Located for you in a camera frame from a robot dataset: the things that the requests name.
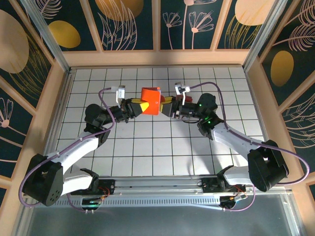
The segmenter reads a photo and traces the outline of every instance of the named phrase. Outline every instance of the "dark blue wallpaper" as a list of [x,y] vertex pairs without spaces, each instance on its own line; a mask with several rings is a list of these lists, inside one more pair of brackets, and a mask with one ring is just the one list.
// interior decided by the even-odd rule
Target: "dark blue wallpaper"
[[4,196],[5,196],[5,192],[6,192],[6,189],[0,188],[0,207],[1,207],[2,202],[3,202]]
[[210,49],[222,1],[205,0],[204,2],[205,4],[195,3],[186,6],[183,0],[161,0],[161,50],[183,49],[183,43],[185,49]]
[[296,153],[315,171],[315,84],[282,113]]
[[0,14],[7,21],[3,23],[7,28],[3,29],[8,30],[3,42],[11,47],[7,64],[0,64],[0,76],[36,107],[51,64],[9,1],[1,2]]
[[32,115],[0,89],[0,175],[11,178]]
[[152,1],[124,0],[124,7],[117,2],[89,0],[103,49],[152,50]]
[[310,190],[311,190],[311,193],[312,193],[314,201],[315,201],[315,184],[310,185]]
[[278,105],[281,105],[315,70],[313,4],[302,0],[262,62]]
[[91,32],[79,0],[60,0],[50,13],[43,11],[48,27],[62,51],[96,51]]

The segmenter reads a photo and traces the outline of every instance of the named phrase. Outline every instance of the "leaf illustration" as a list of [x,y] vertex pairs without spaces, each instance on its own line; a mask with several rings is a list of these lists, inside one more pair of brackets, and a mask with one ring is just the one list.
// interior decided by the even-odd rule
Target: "leaf illustration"
[[137,43],[137,25],[133,13],[129,8],[128,11],[126,11],[126,16],[127,20],[124,21],[125,36],[123,38],[123,45],[119,50],[126,50],[130,45],[133,45],[131,49],[133,50]]
[[315,94],[307,101],[287,108],[283,119],[296,148],[315,146]]
[[61,0],[36,0],[36,4],[45,19],[53,19],[62,8]]
[[298,17],[303,25],[313,25],[315,23],[315,0],[304,0]]
[[113,48],[113,35],[110,30],[109,24],[107,20],[105,20],[101,14],[99,14],[100,19],[102,20],[103,24],[103,37],[102,37],[102,45],[105,47],[106,50],[111,50]]
[[306,52],[308,48],[312,47],[315,42],[315,25],[297,26],[291,33],[288,40],[289,48],[293,51],[304,51]]
[[301,115],[305,114],[306,111],[311,110],[313,106],[315,106],[315,94],[313,94],[313,96],[311,96],[307,101],[301,104],[298,104],[296,106],[287,108],[283,116],[284,121],[290,122],[294,120],[295,118],[301,117]]

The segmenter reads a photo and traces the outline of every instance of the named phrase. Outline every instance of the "white bracket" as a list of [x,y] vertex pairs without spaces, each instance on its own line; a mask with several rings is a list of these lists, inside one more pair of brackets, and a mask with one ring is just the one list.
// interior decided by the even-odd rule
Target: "white bracket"
[[185,100],[186,100],[186,93],[190,92],[190,87],[187,85],[182,85],[181,82],[177,82],[175,83],[175,91],[177,95],[183,95],[183,103],[182,105],[185,104]]
[[116,92],[116,103],[120,108],[120,104],[122,103],[122,99],[125,98],[125,89],[124,85],[119,85],[118,87],[112,87],[112,92]]

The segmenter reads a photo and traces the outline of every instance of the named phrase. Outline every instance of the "grid line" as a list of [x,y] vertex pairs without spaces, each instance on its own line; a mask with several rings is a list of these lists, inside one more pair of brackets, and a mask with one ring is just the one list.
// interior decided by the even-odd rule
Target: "grid line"
[[[153,82],[154,85],[156,87],[161,87],[162,89],[164,89],[162,92],[163,95],[165,96],[170,96],[170,95],[175,95],[174,89],[172,89],[172,86],[174,86],[175,82],[177,81],[182,81],[185,84],[186,83],[190,83],[190,84],[198,84],[201,83],[201,81],[208,81],[208,80],[213,80],[216,83],[220,80],[219,84],[223,85],[222,91],[223,92],[234,92],[234,93],[227,93],[228,96],[231,96],[233,94],[233,96],[236,99],[235,105],[227,105],[226,109],[228,109],[228,121],[233,121],[236,124],[239,124],[239,128],[243,128],[243,130],[245,131],[245,125],[247,127],[247,129],[249,130],[251,128],[250,124],[250,120],[255,120],[255,122],[258,120],[258,118],[255,118],[254,116],[246,116],[245,118],[252,118],[252,119],[244,119],[241,116],[241,110],[244,112],[250,111],[253,112],[252,109],[252,104],[242,104],[242,107],[240,107],[240,103],[236,97],[236,95],[238,95],[240,97],[240,99],[242,99],[244,96],[242,94],[242,92],[250,92],[250,89],[242,89],[242,84],[244,82],[239,81],[239,82],[235,82],[235,80],[237,80],[237,78],[233,78],[231,79],[231,72],[229,71],[229,75],[225,75],[226,78],[224,78],[224,73],[220,74],[217,73],[217,75],[214,73],[214,69],[212,67],[209,67],[210,69],[204,70],[202,71],[202,77],[203,79],[201,79],[201,69],[199,69],[198,67],[193,67],[193,66],[188,66],[188,68],[183,68],[182,66],[177,67],[177,69],[173,69],[172,71],[170,71],[170,69],[168,67],[162,68],[161,70],[153,70],[150,67],[150,70],[146,70],[143,72],[143,76],[141,76],[141,79],[138,79],[139,77],[139,68],[136,68],[136,70],[133,71],[133,75],[136,75],[136,78],[134,79],[132,77],[131,80],[123,80],[123,76],[125,76],[127,73],[124,69],[119,68],[116,71],[111,71],[109,72],[108,70],[104,71],[103,74],[105,74],[105,79],[104,80],[104,84],[103,87],[105,87],[105,84],[113,84],[115,86],[117,86],[117,84],[120,83],[120,85],[125,84],[128,88],[130,88],[129,86],[131,86],[131,89],[128,90],[128,92],[126,92],[126,97],[133,97],[133,94],[136,94],[136,97],[139,97],[139,95],[141,94],[141,91],[137,92],[137,90],[139,90],[140,87],[149,87],[149,84],[151,84],[151,86],[153,86]],[[214,77],[210,78],[212,76],[207,76],[206,73],[211,73],[211,70],[214,73]],[[65,119],[63,120],[62,123],[62,129],[64,128],[65,130],[62,133],[62,130],[59,134],[59,138],[58,138],[58,144],[57,147],[60,146],[60,144],[66,143],[67,141],[71,142],[72,136],[75,136],[74,131],[76,131],[76,129],[78,129],[78,133],[80,132],[80,130],[82,130],[82,128],[84,128],[83,126],[84,121],[83,121],[83,115],[84,115],[84,110],[86,109],[87,105],[89,105],[88,103],[90,102],[96,102],[96,98],[94,99],[94,95],[97,97],[97,93],[95,92],[97,84],[100,84],[100,80],[97,80],[97,78],[95,77],[96,74],[93,73],[93,69],[90,71],[90,78],[89,80],[79,80],[76,81],[75,79],[73,80],[73,84],[71,87],[71,91],[70,91],[70,97],[72,94],[76,94],[75,96],[72,96],[72,100],[70,102],[70,97],[69,100],[67,101],[67,106],[66,106],[66,111],[68,110],[68,115],[67,115],[67,122],[64,122]],[[192,91],[194,93],[191,94],[191,96],[193,97],[194,100],[198,100],[198,96],[208,92],[208,93],[217,93],[217,91],[215,89],[212,89],[212,87],[203,87],[201,86],[200,89],[198,89],[198,91]],[[113,99],[115,99],[115,93],[111,92],[110,90],[107,92],[109,95],[109,99],[111,100],[111,96],[113,96]],[[70,120],[70,117],[74,117],[74,114],[76,114],[77,112],[81,112],[80,109],[82,109],[82,114],[81,114],[81,120],[80,122],[72,122],[72,120]],[[239,112],[240,116],[237,115],[235,116],[233,111],[235,112]],[[219,166],[222,166],[222,168],[224,168],[227,163],[226,163],[226,159],[228,157],[231,158],[232,162],[228,161],[229,164],[234,163],[234,160],[232,158],[233,152],[230,150],[229,152],[226,151],[222,151],[224,152],[224,154],[216,154],[214,155],[213,152],[215,151],[214,147],[210,140],[209,140],[209,147],[210,147],[210,153],[208,154],[208,151],[197,151],[194,149],[192,143],[194,141],[194,143],[196,142],[195,138],[200,137],[200,135],[197,134],[197,130],[193,130],[193,126],[188,125],[188,129],[185,130],[185,133],[183,133],[182,129],[184,128],[183,125],[179,125],[176,122],[181,122],[180,120],[173,120],[173,119],[166,119],[166,118],[156,118],[153,116],[151,117],[146,117],[145,115],[141,115],[138,118],[136,118],[135,120],[131,120],[130,122],[133,122],[134,127],[133,128],[128,128],[128,126],[118,126],[119,130],[117,130],[117,125],[115,125],[115,127],[113,127],[113,129],[111,130],[111,134],[109,135],[110,137],[108,138],[108,140],[110,140],[110,142],[108,142],[105,145],[108,145],[109,148],[112,148],[112,152],[110,151],[110,153],[107,151],[104,156],[95,156],[96,153],[92,152],[92,155],[90,155],[91,157],[87,157],[85,156],[84,158],[92,158],[92,167],[94,165],[94,158],[98,158],[97,159],[97,163],[101,163],[102,160],[106,160],[105,162],[108,163],[108,167],[106,167],[106,164],[103,164],[103,166],[105,166],[105,168],[108,168],[107,171],[110,171],[110,175],[112,176],[112,174],[114,173],[116,176],[126,176],[126,174],[130,175],[130,176],[138,176],[138,175],[148,175],[149,170],[146,169],[146,171],[141,172],[141,168],[143,168],[144,166],[148,167],[148,163],[150,160],[150,156],[151,156],[151,162],[152,162],[152,173],[151,175],[154,176],[154,172],[156,172],[156,174],[158,174],[159,172],[161,173],[161,171],[163,173],[169,173],[168,175],[170,175],[171,173],[174,174],[179,174],[181,172],[185,173],[185,175],[187,175],[187,170],[185,169],[180,169],[180,168],[184,168],[185,165],[183,165],[183,163],[187,163],[189,164],[189,169],[192,168],[192,171],[190,170],[190,172],[188,172],[188,174],[190,175],[190,173],[193,173],[194,175],[196,173],[198,174],[202,174],[202,172],[205,171],[209,171],[212,172],[212,170],[214,172],[219,171]],[[143,137],[143,135],[140,135],[139,137],[135,137],[135,135],[137,135],[137,133],[141,134],[141,132],[146,132],[145,128],[141,128],[142,125],[144,124],[144,126],[147,129],[150,129],[149,124],[151,124],[151,129],[152,129],[152,135],[150,137],[147,137],[147,135],[144,135],[146,137]],[[158,129],[160,130],[159,133],[163,132],[163,126],[159,126],[158,122],[170,122],[170,125],[168,125],[168,127],[170,128],[170,130],[167,131],[167,133],[165,135],[163,135],[164,137],[154,137],[154,124],[157,124],[157,127],[162,127],[162,129]],[[71,127],[74,127],[75,130],[71,130],[71,128],[67,129],[67,126],[69,127],[69,125],[71,125]],[[128,135],[126,135],[126,137],[122,137],[118,132],[120,132],[122,130],[122,132],[128,132]],[[262,135],[256,135],[257,139],[261,139]],[[152,148],[152,153],[149,152],[149,156],[146,156],[147,152],[140,152],[141,154],[145,155],[143,156],[144,158],[139,158],[137,160],[135,160],[135,153],[138,153],[139,148],[143,147],[142,142],[139,139],[143,139],[146,138],[144,141],[149,142],[149,140],[151,140],[152,142],[152,146],[146,146],[147,150],[149,150],[149,148]],[[170,143],[169,142],[163,142],[161,139],[170,139]],[[176,148],[180,148],[180,147],[174,147],[173,149],[173,144],[174,142],[178,141],[176,139],[180,139],[180,138],[185,138],[187,142],[190,142],[190,147],[187,146],[186,150],[187,153],[190,151],[191,154],[187,154],[185,151],[182,152],[180,155],[178,153],[176,153],[177,149]],[[125,143],[126,141],[126,145],[125,147],[118,147],[117,145],[120,143]],[[161,147],[162,143],[167,144],[168,147]],[[120,148],[125,148],[126,150],[128,150],[128,153],[126,153],[126,151],[119,151]],[[128,162],[127,164],[124,164],[123,168],[124,170],[120,170],[119,166],[117,166],[117,158],[118,157],[122,157],[122,155],[126,155],[124,157],[126,157],[126,161]],[[106,159],[107,157],[111,158],[112,163],[109,163],[108,159]],[[165,157],[165,159],[163,160],[158,160],[159,157]],[[82,161],[79,166],[82,167],[84,165],[84,163],[87,163],[87,160],[84,162]]]

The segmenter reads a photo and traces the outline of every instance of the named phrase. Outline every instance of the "black cable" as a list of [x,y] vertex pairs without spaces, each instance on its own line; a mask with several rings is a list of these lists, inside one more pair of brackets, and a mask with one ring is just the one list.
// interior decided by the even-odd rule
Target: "black cable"
[[201,121],[201,119],[199,119],[199,120],[196,120],[196,121],[189,122],[189,121],[183,120],[183,118],[184,118],[184,117],[182,117],[182,122],[187,123],[187,124],[197,124],[199,121]]

